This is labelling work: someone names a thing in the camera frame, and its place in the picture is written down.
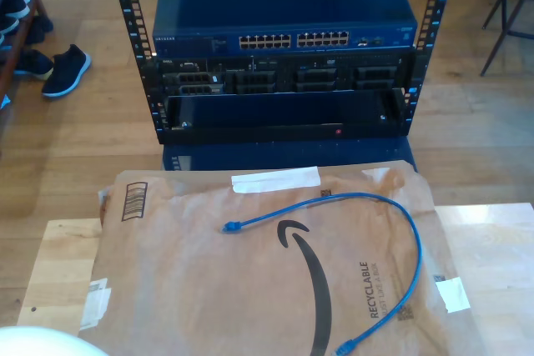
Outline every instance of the wooden table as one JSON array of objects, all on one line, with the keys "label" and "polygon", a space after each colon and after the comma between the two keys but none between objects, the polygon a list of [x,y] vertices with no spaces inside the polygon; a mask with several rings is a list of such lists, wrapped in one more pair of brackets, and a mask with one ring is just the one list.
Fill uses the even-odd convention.
[{"label": "wooden table", "polygon": [[[532,355],[532,206],[441,206],[436,210],[489,354]],[[78,334],[100,232],[97,218],[48,223],[18,325]]]}]

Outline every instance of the wooden floor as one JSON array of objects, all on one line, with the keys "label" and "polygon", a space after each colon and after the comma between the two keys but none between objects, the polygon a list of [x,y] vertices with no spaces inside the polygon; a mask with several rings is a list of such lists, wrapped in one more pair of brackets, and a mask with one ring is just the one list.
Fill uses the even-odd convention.
[{"label": "wooden floor", "polygon": [[[47,55],[76,43],[93,66],[75,92],[41,99],[24,80],[0,115],[0,326],[17,322],[48,220],[95,218],[97,191],[124,169],[158,169],[162,148],[118,0],[43,0],[55,30]],[[410,0],[422,16],[426,0]],[[449,0],[410,141],[436,204],[534,199],[534,41],[507,38],[485,78],[498,35],[480,26],[495,0]],[[152,31],[155,0],[141,0]],[[534,3],[517,27],[532,30]]]}]

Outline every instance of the metal chair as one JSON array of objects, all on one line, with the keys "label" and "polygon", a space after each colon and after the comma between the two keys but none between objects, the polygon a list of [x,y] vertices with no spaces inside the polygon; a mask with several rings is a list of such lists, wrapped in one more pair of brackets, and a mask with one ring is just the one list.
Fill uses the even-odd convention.
[{"label": "metal chair", "polygon": [[501,7],[501,35],[499,36],[499,39],[497,39],[497,42],[495,43],[495,46],[491,50],[490,57],[486,61],[486,65],[482,69],[481,77],[484,77],[484,74],[486,74],[487,69],[490,67],[491,62],[493,61],[493,58],[495,57],[496,53],[498,52],[499,48],[502,45],[502,41],[504,41],[504,38],[506,35],[511,35],[513,37],[519,37],[519,38],[526,38],[526,39],[534,39],[534,35],[530,33],[519,33],[518,31],[512,31],[511,26],[516,20],[517,14],[521,11],[521,8],[523,7],[523,4],[526,0],[519,0],[517,5],[514,7],[513,11],[511,12],[510,17],[507,17],[506,13],[506,0],[497,0],[496,3],[493,5],[493,8],[490,11],[489,16],[487,16],[486,22],[482,26],[482,29],[486,29],[487,24],[490,22],[491,18],[495,14],[496,10]]}]

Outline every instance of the barcode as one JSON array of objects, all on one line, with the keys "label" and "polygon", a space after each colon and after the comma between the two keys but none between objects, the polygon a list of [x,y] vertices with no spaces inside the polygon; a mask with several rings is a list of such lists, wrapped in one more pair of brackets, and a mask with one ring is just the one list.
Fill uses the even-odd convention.
[{"label": "barcode", "polygon": [[414,311],[409,304],[402,306],[397,312],[397,319],[399,321],[412,320],[414,318]]},{"label": "barcode", "polygon": [[132,218],[143,218],[144,202],[147,198],[148,183],[129,183],[126,186],[124,199],[123,221]]}]

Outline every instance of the amazon smile logo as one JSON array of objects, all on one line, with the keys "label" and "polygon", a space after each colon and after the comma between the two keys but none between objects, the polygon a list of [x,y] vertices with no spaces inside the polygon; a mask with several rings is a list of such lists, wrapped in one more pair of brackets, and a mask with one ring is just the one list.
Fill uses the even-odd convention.
[{"label": "amazon smile logo", "polygon": [[[301,229],[307,233],[310,231],[304,224],[294,220],[283,220],[278,223],[278,240],[284,248],[288,248],[285,230],[289,227]],[[311,283],[314,287],[315,295],[315,335],[314,342],[311,346],[310,356],[324,356],[326,347],[330,340],[330,331],[332,329],[332,302],[330,300],[330,291],[328,281],[326,281],[325,271],[320,265],[320,261],[315,255],[311,246],[297,233],[293,233],[293,238],[299,245],[304,259],[308,264],[310,271]]]}]

